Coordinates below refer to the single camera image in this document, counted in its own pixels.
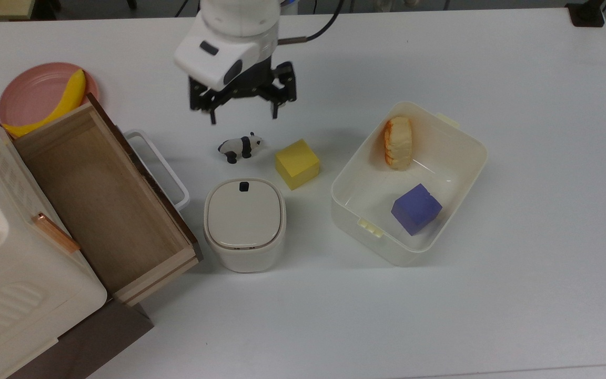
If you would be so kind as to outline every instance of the yellow foam block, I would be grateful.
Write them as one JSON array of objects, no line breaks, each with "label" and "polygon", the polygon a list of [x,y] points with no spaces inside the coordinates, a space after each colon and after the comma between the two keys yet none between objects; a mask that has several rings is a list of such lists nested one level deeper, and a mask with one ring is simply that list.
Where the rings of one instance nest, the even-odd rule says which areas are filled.
[{"label": "yellow foam block", "polygon": [[319,158],[305,140],[299,139],[275,154],[275,168],[289,189],[316,177],[319,173]]}]

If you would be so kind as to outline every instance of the panda figurine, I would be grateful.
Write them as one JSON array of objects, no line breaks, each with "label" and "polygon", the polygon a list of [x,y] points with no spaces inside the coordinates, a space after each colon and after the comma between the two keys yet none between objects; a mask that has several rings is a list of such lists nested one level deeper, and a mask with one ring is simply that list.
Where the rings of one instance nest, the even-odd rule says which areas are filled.
[{"label": "panda figurine", "polygon": [[228,163],[233,165],[238,162],[238,155],[243,156],[243,158],[250,158],[252,151],[259,147],[261,141],[262,139],[252,132],[249,136],[224,141],[223,144],[219,145],[219,153],[225,155]]}]

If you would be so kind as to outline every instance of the cable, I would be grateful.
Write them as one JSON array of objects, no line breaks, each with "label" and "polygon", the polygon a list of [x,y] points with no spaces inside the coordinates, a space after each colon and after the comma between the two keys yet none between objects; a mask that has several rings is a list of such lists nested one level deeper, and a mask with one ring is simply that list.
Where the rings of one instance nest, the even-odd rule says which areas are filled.
[{"label": "cable", "polygon": [[175,15],[175,17],[179,17],[179,14],[181,13],[181,11],[186,6],[186,3],[188,3],[188,0],[184,0],[184,3],[181,5],[181,8],[179,8],[179,10],[177,11],[177,14]]},{"label": "cable", "polygon": [[312,41],[315,38],[317,38],[318,36],[321,36],[322,34],[324,34],[324,32],[327,31],[327,29],[329,29],[331,27],[331,25],[337,19],[338,15],[341,13],[341,8],[343,7],[343,2],[344,2],[344,0],[338,1],[338,6],[336,7],[336,10],[334,11],[334,15],[332,15],[329,22],[327,22],[327,24],[324,25],[324,27],[322,29],[320,29],[317,33],[315,33],[309,37],[301,36],[301,37],[293,37],[293,38],[282,38],[277,41],[277,45],[290,45],[292,43],[304,43],[307,41]]}]

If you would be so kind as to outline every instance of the plastic container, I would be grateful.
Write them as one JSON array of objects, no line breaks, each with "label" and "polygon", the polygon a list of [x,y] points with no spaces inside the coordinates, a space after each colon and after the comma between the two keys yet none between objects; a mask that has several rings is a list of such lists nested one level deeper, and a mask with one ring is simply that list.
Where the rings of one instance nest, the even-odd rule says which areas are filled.
[{"label": "plastic container", "polygon": [[[413,125],[413,162],[405,171],[385,163],[383,128],[397,116],[408,117]],[[407,266],[433,245],[488,159],[481,142],[444,119],[414,103],[395,105],[332,184],[334,223],[391,264]],[[443,209],[411,236],[390,210],[420,183]]]},{"label": "plastic container", "polygon": [[132,146],[139,160],[144,163],[149,174],[154,177],[168,199],[175,205],[175,209],[178,211],[184,209],[190,201],[188,190],[158,151],[154,142],[151,142],[149,136],[139,129],[123,132],[123,136]]},{"label": "plastic container", "polygon": [[267,270],[281,254],[287,212],[282,193],[256,178],[217,185],[205,201],[205,239],[238,273]]}]

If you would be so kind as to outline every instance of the blue foam block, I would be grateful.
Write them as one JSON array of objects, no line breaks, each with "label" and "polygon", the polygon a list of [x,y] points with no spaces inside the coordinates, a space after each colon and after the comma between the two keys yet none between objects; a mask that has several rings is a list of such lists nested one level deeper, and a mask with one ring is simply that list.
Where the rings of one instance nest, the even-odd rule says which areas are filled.
[{"label": "blue foam block", "polygon": [[394,202],[392,214],[408,234],[415,235],[435,219],[441,209],[441,204],[438,204],[425,186],[418,184]]}]

